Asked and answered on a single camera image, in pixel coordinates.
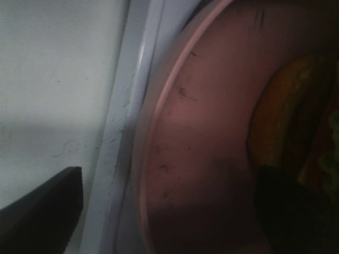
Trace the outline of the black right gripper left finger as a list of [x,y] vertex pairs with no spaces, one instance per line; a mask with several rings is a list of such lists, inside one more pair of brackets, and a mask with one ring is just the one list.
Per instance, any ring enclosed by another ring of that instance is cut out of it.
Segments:
[[1,209],[1,253],[64,253],[82,210],[82,169],[67,167]]

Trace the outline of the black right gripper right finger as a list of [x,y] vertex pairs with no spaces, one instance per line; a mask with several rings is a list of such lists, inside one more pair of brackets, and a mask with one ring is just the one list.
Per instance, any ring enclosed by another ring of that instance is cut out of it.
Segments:
[[254,206],[274,253],[338,253],[338,211],[291,176],[262,166]]

